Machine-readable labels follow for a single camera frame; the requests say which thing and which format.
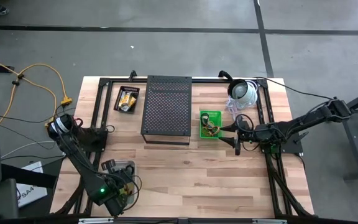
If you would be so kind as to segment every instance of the wooden tabletop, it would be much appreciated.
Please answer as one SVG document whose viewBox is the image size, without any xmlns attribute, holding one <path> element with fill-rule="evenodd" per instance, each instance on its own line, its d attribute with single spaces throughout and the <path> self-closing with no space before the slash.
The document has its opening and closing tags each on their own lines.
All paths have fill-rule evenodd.
<svg viewBox="0 0 358 224">
<path fill-rule="evenodd" d="M 84 77 L 75 117 L 89 127 L 100 77 Z M 121 85 L 140 88 L 135 114 L 113 110 Z M 142 178 L 143 188 L 137 204 L 123 217 L 273 217 L 272 199 L 264 155 L 259 149 L 234 149 L 219 140 L 200 139 L 200 110 L 223 111 L 223 125 L 233 122 L 226 110 L 227 84 L 193 84 L 191 138 L 189 146 L 146 144 L 140 135 L 145 97 L 145 83 L 115 83 L 112 90 L 107 125 L 115 126 L 109 134 L 101 163 L 110 159 L 133 160 Z M 275 121 L 291 120 L 285 88 L 268 82 Z M 101 103 L 98 124 L 104 103 Z M 265 100 L 262 99 L 265 111 Z M 256 106 L 242 111 L 259 124 Z M 224 133 L 231 137 L 233 133 Z M 283 155 L 287 184 L 294 196 L 313 213 L 303 166 L 294 155 Z M 51 212 L 57 211 L 76 189 L 80 175 L 68 159 L 63 165 L 53 198 Z M 284 211 L 282 193 L 278 191 Z M 93 205 L 92 216 L 110 216 L 105 206 Z"/>
</svg>

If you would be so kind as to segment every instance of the gray concrete floor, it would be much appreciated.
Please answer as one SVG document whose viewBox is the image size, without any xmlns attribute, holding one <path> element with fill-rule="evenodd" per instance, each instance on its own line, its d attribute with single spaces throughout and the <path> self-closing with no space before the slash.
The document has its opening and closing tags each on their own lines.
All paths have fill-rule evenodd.
<svg viewBox="0 0 358 224">
<path fill-rule="evenodd" d="M 0 24 L 114 27 L 258 28 L 251 0 L 66 0 L 5 1 L 11 13 Z M 260 0 L 267 29 L 358 30 L 358 0 Z M 268 35 L 275 77 L 298 90 L 349 101 L 358 96 L 358 36 Z M 22 69 L 48 63 L 63 76 L 76 100 L 85 75 L 191 75 L 215 77 L 220 70 L 239 77 L 265 76 L 259 34 L 34 32 L 1 31 L 0 61 Z M 60 82 L 46 68 L 27 73 L 59 97 Z M 6 109 L 13 75 L 0 74 L 0 114 Z M 287 91 L 293 116 L 321 100 Z M 51 96 L 26 83 L 17 91 L 9 116 L 41 120 L 52 114 Z M 43 124 L 6 120 L 3 125 L 37 141 L 49 141 Z M 30 143 L 0 129 L 1 153 Z M 342 177 L 357 171 L 341 124 L 310 129 L 303 140 L 314 210 L 324 218 L 358 221 L 358 181 Z M 17 155 L 56 156 L 28 147 Z M 8 164 L 24 166 L 35 159 Z"/>
</svg>

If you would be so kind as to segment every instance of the green tray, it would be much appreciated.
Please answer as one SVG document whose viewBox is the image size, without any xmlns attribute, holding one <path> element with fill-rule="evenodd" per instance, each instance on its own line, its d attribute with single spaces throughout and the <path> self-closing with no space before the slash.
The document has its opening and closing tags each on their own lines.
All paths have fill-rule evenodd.
<svg viewBox="0 0 358 224">
<path fill-rule="evenodd" d="M 214 123 L 215 126 L 222 126 L 222 111 L 200 111 L 200 138 L 202 139 L 218 139 L 218 137 L 222 137 L 222 132 L 219 132 L 214 137 L 208 136 L 202 132 L 203 124 L 201 124 L 201 115 L 203 113 L 208 113 L 209 120 Z"/>
</svg>

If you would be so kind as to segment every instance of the black mesh box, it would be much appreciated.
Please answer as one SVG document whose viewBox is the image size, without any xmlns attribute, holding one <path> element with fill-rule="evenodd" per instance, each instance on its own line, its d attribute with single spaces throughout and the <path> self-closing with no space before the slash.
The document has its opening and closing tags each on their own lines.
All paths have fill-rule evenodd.
<svg viewBox="0 0 358 224">
<path fill-rule="evenodd" d="M 147 77 L 140 133 L 146 143 L 189 145 L 191 77 Z"/>
</svg>

